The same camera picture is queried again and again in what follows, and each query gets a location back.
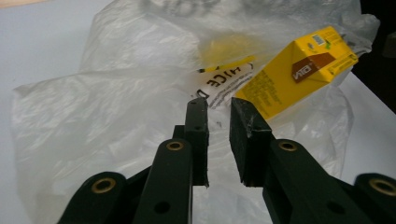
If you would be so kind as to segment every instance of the yellow cardboard box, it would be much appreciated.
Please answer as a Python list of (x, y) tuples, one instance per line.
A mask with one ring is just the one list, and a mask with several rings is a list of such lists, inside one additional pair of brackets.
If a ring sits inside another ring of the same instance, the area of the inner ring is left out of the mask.
[(329, 26), (288, 44), (235, 96), (253, 103), (269, 119), (357, 62), (358, 57)]

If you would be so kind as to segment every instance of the transparent plastic bag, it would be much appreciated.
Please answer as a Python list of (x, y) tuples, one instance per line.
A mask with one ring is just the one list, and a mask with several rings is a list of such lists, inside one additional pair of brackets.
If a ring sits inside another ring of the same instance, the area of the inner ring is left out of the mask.
[[(15, 90), (19, 192), (30, 217), (55, 223), (91, 175), (129, 177), (149, 166), (184, 122), (197, 69), (251, 55), (260, 69), (293, 38), (329, 24), (359, 53), (370, 50), (378, 22), (359, 13), (357, 0), (114, 1), (95, 17), (80, 74)], [(208, 114), (210, 188), (194, 188), (193, 223), (271, 223), (261, 189), (240, 184), (229, 104)], [(338, 176), (352, 120), (335, 85), (269, 123)]]

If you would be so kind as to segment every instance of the white table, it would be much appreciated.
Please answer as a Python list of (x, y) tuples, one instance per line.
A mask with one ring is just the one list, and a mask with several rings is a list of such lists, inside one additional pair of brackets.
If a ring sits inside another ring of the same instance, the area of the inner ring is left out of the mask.
[[(9, 129), (12, 89), (75, 74), (92, 18), (110, 2), (53, 0), (0, 9), (0, 223), (31, 223), (17, 194)], [(341, 89), (355, 116), (342, 179), (353, 183), (361, 173), (396, 178), (396, 115), (353, 75)]]

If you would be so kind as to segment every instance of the brown label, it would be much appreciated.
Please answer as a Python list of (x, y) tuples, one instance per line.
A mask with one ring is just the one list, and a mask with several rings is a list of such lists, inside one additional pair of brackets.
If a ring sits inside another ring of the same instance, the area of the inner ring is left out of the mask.
[(291, 67), (291, 77), (296, 83), (299, 83), (334, 60), (335, 58), (330, 53), (322, 53), (306, 57), (293, 64)]

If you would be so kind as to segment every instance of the yellow box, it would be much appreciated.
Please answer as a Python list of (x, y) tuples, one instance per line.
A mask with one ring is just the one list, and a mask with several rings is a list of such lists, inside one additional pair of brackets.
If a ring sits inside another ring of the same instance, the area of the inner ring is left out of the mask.
[(235, 96), (269, 119), (332, 82), (358, 57), (331, 26), (288, 44)]

